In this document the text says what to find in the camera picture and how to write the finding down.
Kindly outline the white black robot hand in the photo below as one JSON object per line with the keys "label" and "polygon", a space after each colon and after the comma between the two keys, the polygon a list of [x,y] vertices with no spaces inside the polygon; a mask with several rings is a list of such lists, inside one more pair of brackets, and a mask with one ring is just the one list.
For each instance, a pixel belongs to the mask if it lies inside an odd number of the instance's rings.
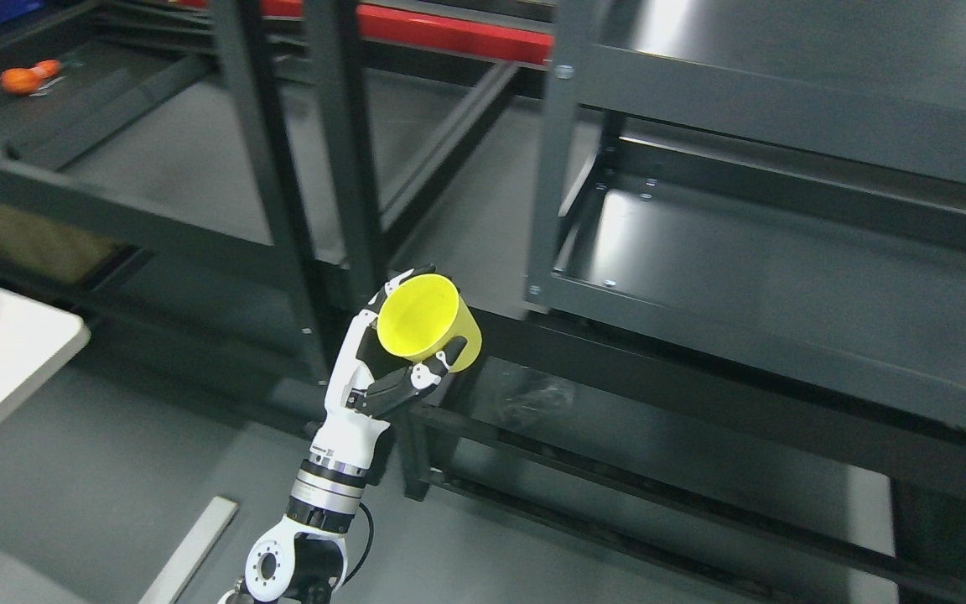
{"label": "white black robot hand", "polygon": [[384,351],[378,339],[378,313],[388,295],[407,279],[428,273],[441,274],[433,264],[399,273],[350,321],[326,388],[325,421],[315,432],[308,456],[328,456],[369,471],[379,437],[390,428],[388,415],[432,393],[453,374],[449,364],[463,351],[464,337],[455,337],[422,361],[397,358]]}

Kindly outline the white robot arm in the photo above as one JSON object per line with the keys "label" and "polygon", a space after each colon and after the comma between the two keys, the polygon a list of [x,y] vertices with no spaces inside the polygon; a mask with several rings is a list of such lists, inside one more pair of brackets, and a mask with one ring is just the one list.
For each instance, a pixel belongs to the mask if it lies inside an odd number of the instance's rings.
{"label": "white robot arm", "polygon": [[366,511],[367,469],[311,452],[300,463],[280,519],[253,544],[244,574],[221,603],[330,603],[359,570],[345,537]]}

